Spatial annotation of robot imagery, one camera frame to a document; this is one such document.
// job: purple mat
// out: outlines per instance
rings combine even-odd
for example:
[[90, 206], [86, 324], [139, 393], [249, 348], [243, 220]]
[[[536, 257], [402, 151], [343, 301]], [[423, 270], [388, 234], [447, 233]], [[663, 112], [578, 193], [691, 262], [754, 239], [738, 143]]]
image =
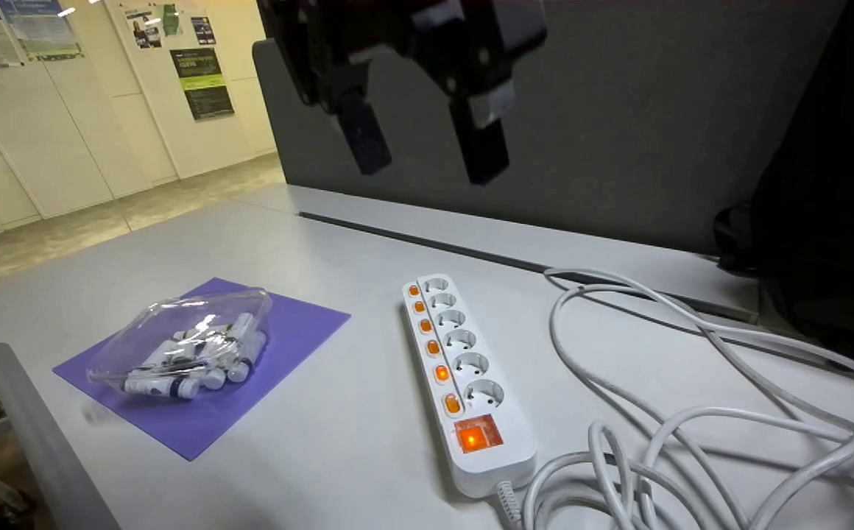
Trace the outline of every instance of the purple mat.
[[[243, 286], [237, 282], [214, 276], [187, 293], [232, 293], [240, 287]], [[207, 446], [211, 446], [249, 407], [255, 407], [255, 401], [261, 401], [279, 380], [285, 380], [289, 370], [295, 370], [311, 349], [317, 349], [317, 345], [326, 342], [343, 321], [343, 312], [273, 293], [273, 305], [265, 314], [270, 342], [249, 380], [243, 385], [208, 392], [192, 404], [118, 393], [109, 385], [90, 383], [86, 368], [99, 354], [102, 342], [56, 364], [53, 370], [192, 463]]]

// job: power socket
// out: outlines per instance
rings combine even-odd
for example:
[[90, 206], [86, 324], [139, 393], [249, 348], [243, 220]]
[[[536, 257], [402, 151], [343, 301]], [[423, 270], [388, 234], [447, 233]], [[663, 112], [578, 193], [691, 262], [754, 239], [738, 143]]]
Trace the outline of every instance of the power socket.
[[530, 427], [463, 292], [445, 273], [417, 276], [402, 286], [402, 308], [455, 489], [488, 497], [498, 483], [528, 483], [536, 471]]

